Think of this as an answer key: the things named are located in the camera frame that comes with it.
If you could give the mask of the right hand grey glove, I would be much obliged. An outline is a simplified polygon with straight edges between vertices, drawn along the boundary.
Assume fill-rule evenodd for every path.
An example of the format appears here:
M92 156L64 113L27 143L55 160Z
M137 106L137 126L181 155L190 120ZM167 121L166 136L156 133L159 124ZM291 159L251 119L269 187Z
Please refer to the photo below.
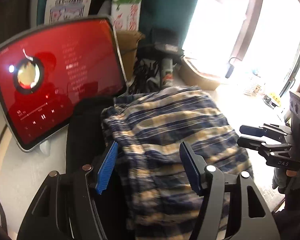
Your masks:
M288 190L300 189L300 170L290 171L284 168L275 168L272 188L278 189L282 194Z

